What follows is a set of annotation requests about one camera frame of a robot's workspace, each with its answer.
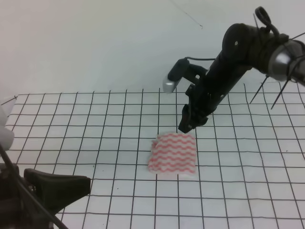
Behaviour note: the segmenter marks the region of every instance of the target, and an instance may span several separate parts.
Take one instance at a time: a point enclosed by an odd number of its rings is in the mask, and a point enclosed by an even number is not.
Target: cable
[[[258,7],[255,9],[255,14],[257,18],[261,21],[262,24],[266,26],[267,32],[270,32],[270,30],[273,32],[275,37],[278,37],[280,35],[277,28],[271,23],[271,19],[267,13],[267,11],[263,7]]]
[[[300,37],[300,36],[302,36],[302,35],[304,35],[305,34],[305,32],[303,32],[303,33],[301,33],[300,35],[297,35],[297,36],[295,36],[295,37],[293,37],[293,38],[291,38],[292,40],[294,40],[295,38],[298,38],[298,37]]]
[[[185,59],[194,60],[194,61],[214,61],[215,58],[207,58],[207,59],[201,59],[201,58],[194,58],[194,57],[185,57]]]
[[[18,185],[24,193],[33,201],[33,203],[45,214],[45,216],[53,222],[59,229],[68,229],[66,225],[64,225],[57,217],[52,215],[35,197],[31,194],[30,189],[24,184],[24,181],[21,179],[20,175],[16,172],[14,165],[10,161],[9,156],[4,151],[0,144],[0,156],[2,156],[2,160],[4,161],[6,167],[8,168],[13,180],[16,185]]]

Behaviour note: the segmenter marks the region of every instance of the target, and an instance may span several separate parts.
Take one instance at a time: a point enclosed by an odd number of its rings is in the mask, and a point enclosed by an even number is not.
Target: towel
[[[191,134],[158,135],[151,152],[148,169],[152,173],[193,175],[196,171],[196,139]]]

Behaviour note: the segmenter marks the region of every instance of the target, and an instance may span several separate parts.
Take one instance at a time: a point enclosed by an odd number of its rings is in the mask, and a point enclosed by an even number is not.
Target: white backdrop
[[[0,97],[160,87],[178,59],[216,57],[260,5],[280,32],[305,31],[304,0],[0,0]]]

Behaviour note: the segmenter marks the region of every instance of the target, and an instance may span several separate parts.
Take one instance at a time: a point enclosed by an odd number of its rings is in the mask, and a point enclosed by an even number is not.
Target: black wire
[[[300,37],[300,36],[302,36],[302,35],[304,35],[304,34],[305,34],[305,32],[303,32],[303,33],[301,33],[300,35],[297,35],[297,36],[295,36],[295,37],[293,37],[293,38],[291,38],[291,39],[293,40],[293,39],[298,38],[298,37]]]
[[[189,59],[189,60],[194,60],[194,61],[214,61],[216,60],[215,58],[206,58],[206,59],[201,59],[201,58],[194,58],[194,57],[185,57],[185,59]]]
[[[22,180],[22,178],[20,177],[20,175],[16,172],[14,165],[12,164],[9,156],[7,155],[7,153],[4,151],[4,149],[2,148],[1,144],[0,144],[0,156],[2,157],[2,160],[5,163],[5,166],[8,168],[12,179],[14,180],[14,182],[16,183],[16,185],[18,185],[22,191],[24,191],[24,193],[33,201],[33,203],[45,214],[45,216],[51,221],[53,222],[59,229],[68,229],[66,227],[66,225],[64,225],[56,216],[52,215],[37,199],[36,197],[31,194],[31,191],[29,189],[29,187],[27,187],[24,184],[24,181]]]

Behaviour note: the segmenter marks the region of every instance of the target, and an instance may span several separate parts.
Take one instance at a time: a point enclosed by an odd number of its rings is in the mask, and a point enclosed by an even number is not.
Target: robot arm
[[[184,58],[165,78],[163,89],[167,93],[174,91],[182,77],[193,83],[186,91],[189,104],[182,110],[179,124],[182,132],[204,125],[207,116],[252,68],[279,81],[294,79],[305,85],[305,45],[279,34],[262,7],[255,12],[266,27],[232,25],[224,35],[222,51],[209,70],[190,64],[188,58]]]

